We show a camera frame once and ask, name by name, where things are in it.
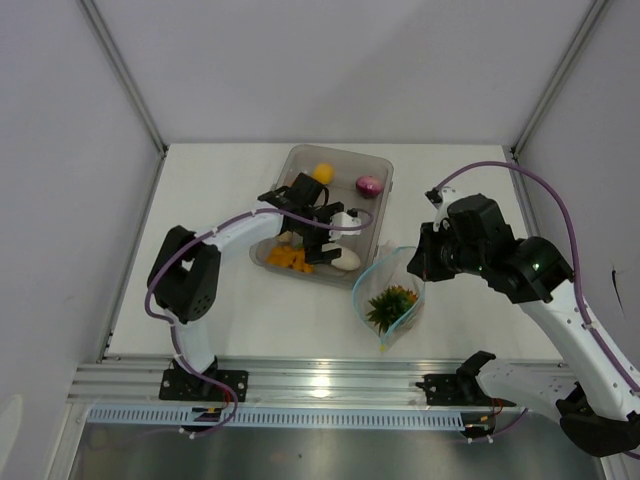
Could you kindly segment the purple toy onion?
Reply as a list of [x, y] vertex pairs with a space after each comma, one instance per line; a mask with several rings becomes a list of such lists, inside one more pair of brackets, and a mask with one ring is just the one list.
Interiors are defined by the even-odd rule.
[[384, 190], [383, 182], [370, 175], [358, 177], [355, 181], [355, 187], [357, 192], [366, 199], [374, 199]]

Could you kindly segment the white toy radish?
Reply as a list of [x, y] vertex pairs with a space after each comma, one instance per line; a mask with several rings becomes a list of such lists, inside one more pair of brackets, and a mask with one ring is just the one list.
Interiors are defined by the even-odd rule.
[[355, 252], [343, 247], [342, 254], [333, 260], [330, 265], [339, 270], [350, 272], [360, 268], [361, 260]]

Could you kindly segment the clear zip top bag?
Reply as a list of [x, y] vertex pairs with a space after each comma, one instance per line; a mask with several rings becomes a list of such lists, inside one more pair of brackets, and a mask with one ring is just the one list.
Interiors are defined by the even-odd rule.
[[383, 245], [352, 289], [355, 315], [376, 337], [380, 352], [410, 332], [422, 313], [425, 284], [407, 271], [415, 253], [412, 246]]

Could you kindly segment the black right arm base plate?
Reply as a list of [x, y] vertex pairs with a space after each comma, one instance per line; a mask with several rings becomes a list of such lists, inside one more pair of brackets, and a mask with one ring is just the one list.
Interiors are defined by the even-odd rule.
[[502, 398], [490, 398], [475, 380], [456, 374], [425, 374], [414, 386], [421, 390], [430, 406], [514, 407], [515, 403]]

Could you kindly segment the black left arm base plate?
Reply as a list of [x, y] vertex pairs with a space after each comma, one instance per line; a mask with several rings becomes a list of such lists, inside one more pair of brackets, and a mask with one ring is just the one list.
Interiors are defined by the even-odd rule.
[[[228, 387], [236, 394], [240, 403], [246, 400], [249, 386], [249, 372], [245, 370], [217, 370], [207, 375]], [[178, 402], [223, 402], [232, 401], [229, 393], [193, 376], [180, 367], [163, 372], [158, 398], [162, 401]]]

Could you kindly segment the toy pineapple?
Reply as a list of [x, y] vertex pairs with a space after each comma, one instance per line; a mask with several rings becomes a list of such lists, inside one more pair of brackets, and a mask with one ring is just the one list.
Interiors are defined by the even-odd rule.
[[368, 303], [371, 309], [367, 313], [370, 322], [379, 334], [386, 334], [390, 327], [403, 317], [417, 302], [418, 295], [399, 285], [387, 287]]

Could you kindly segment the yellow toy lemon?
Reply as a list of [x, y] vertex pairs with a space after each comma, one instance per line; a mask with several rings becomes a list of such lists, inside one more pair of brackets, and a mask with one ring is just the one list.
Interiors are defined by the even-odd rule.
[[331, 164], [319, 163], [315, 166], [312, 177], [323, 185], [330, 184], [335, 175], [335, 169]]

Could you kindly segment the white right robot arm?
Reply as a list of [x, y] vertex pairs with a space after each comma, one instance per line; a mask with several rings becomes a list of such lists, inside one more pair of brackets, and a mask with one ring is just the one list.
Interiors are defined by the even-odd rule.
[[594, 457], [638, 449], [639, 372], [588, 319], [575, 294], [578, 275], [559, 250], [542, 237], [515, 238], [498, 204], [482, 194], [445, 187], [427, 197], [436, 217], [421, 225], [408, 273], [425, 282], [481, 277], [541, 328], [576, 378], [562, 383], [479, 351], [456, 371], [458, 395], [532, 409]]

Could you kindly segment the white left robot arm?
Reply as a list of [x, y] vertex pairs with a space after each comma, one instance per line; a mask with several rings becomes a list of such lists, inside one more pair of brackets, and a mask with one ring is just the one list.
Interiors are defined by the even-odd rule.
[[149, 273], [143, 305], [169, 328], [174, 362], [185, 371], [182, 388], [204, 400], [221, 384], [210, 370], [217, 355], [203, 317], [217, 301], [221, 271], [230, 260], [292, 232], [302, 238], [311, 263], [328, 263], [341, 255], [336, 240], [364, 226], [357, 210], [331, 203], [328, 188], [301, 173], [291, 185], [262, 193], [251, 208], [200, 232], [172, 227]]

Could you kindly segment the yellow toy ginger root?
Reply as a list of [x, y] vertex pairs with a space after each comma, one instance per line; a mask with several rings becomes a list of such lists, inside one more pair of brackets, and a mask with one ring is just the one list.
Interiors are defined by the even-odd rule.
[[270, 251], [266, 263], [275, 267], [291, 269], [306, 274], [314, 272], [314, 267], [306, 262], [305, 251], [302, 248], [294, 248], [290, 245], [274, 247]]

